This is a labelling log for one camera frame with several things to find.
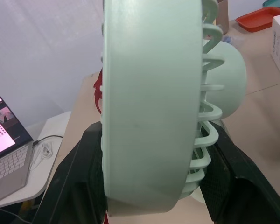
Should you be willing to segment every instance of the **laptop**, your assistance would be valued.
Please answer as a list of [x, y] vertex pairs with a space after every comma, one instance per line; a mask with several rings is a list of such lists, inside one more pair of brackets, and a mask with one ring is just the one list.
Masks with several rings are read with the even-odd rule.
[[0, 97], [0, 200], [27, 184], [33, 139]]

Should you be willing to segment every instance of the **white wall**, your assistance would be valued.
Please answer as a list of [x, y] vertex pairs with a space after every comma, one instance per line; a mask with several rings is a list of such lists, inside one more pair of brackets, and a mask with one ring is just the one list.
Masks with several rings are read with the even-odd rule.
[[262, 8], [266, 0], [228, 0], [229, 20]]
[[70, 111], [102, 67], [101, 0], [0, 0], [0, 95], [28, 126]]

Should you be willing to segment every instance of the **white table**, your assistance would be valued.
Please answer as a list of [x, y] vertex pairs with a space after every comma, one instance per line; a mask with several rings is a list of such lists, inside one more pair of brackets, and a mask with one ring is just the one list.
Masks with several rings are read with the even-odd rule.
[[[60, 114], [48, 119], [45, 122], [29, 126], [26, 129], [34, 140], [40, 140], [49, 135], [64, 136], [67, 123], [70, 119], [70, 114], [71, 112]], [[31, 170], [27, 185], [13, 194], [3, 198], [0, 201], [0, 208], [36, 198], [46, 189], [62, 139], [52, 137], [46, 139], [46, 141], [52, 142], [52, 157], [47, 160], [43, 160], [37, 168]]]

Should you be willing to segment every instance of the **mint green fan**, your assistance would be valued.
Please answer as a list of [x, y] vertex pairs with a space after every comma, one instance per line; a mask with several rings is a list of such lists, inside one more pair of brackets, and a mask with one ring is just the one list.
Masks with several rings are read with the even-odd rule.
[[245, 64], [220, 43], [215, 0], [105, 0], [104, 10], [108, 214], [166, 212], [204, 178], [218, 139], [210, 121], [239, 107]]

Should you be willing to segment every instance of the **red object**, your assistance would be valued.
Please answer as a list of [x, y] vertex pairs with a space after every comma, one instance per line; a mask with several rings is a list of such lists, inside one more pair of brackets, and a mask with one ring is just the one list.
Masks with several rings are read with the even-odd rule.
[[280, 8], [266, 7], [238, 17], [235, 21], [249, 32], [257, 32], [272, 26], [273, 17], [280, 15]]
[[109, 224], [107, 213], [105, 214], [105, 221], [104, 224]]
[[99, 113], [102, 113], [102, 111], [101, 111], [101, 109], [99, 108], [99, 105], [98, 105], [99, 99], [102, 98], [102, 92], [99, 89], [102, 84], [103, 84], [103, 70], [101, 70], [101, 72], [99, 73], [97, 81], [93, 85], [93, 87], [95, 88], [95, 91], [94, 91], [95, 106], [97, 107], [97, 110], [98, 110]]

